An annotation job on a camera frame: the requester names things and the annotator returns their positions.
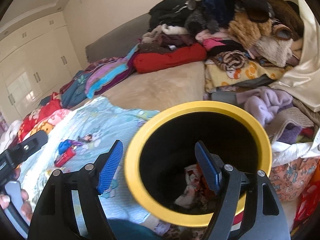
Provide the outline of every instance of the white satin fabric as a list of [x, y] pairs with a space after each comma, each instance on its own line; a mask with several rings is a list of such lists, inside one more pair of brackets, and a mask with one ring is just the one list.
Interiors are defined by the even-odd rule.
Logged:
[[298, 0], [304, 22], [304, 44], [300, 64], [286, 72], [270, 87], [288, 92], [307, 105], [320, 111], [320, 26], [305, 0]]

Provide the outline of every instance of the red toy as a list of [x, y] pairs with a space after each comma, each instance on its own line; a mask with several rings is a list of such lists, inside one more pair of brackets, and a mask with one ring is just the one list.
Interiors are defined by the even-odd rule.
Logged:
[[57, 159], [54, 161], [54, 166], [60, 168], [62, 167], [68, 160], [70, 160], [76, 153], [72, 147], [69, 147], [65, 153], [59, 155]]

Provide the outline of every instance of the lavender fleece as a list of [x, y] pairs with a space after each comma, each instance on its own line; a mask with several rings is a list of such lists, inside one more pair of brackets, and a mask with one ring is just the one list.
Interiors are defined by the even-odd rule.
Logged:
[[263, 127], [273, 120], [280, 108], [292, 103], [292, 96], [287, 92], [269, 87], [237, 93], [236, 99]]

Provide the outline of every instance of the purple towel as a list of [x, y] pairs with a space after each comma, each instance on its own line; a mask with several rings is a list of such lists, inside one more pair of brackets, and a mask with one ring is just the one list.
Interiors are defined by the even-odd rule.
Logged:
[[301, 133], [302, 127], [289, 123], [280, 138], [277, 140], [278, 142], [283, 142], [287, 144], [294, 144], [297, 141], [298, 135]]
[[252, 114], [264, 127], [270, 123], [279, 109], [292, 103], [292, 96], [282, 90], [260, 87], [236, 94], [237, 103]]

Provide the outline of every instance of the blue gripper pad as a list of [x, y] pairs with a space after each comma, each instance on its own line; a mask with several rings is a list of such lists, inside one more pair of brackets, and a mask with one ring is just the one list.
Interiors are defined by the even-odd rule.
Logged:
[[220, 192], [221, 170], [202, 141], [196, 143], [195, 155], [209, 189], [218, 195]]
[[122, 142], [117, 140], [110, 149], [109, 154], [110, 156], [99, 174], [97, 190], [100, 195], [110, 187], [113, 176], [115, 175], [116, 169], [121, 161], [123, 155]]

